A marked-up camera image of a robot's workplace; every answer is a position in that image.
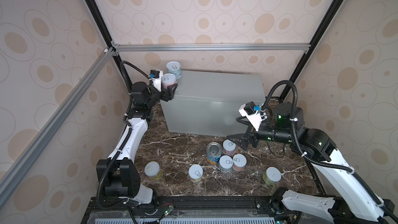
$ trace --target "patterned wall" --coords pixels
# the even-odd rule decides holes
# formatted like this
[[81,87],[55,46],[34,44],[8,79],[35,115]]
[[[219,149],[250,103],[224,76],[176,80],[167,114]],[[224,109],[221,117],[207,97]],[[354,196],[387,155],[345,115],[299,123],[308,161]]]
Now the patterned wall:
[[347,0],[296,83],[306,126],[330,135],[373,191],[396,206],[397,9],[398,0]]
[[[0,0],[0,178],[104,43],[82,0]],[[127,92],[108,62],[0,211],[0,223],[78,223],[94,166],[121,132]]]
[[[309,42],[332,0],[96,0],[120,44]],[[145,71],[168,61],[199,71],[260,74],[264,90],[287,79],[303,52],[138,52]]]

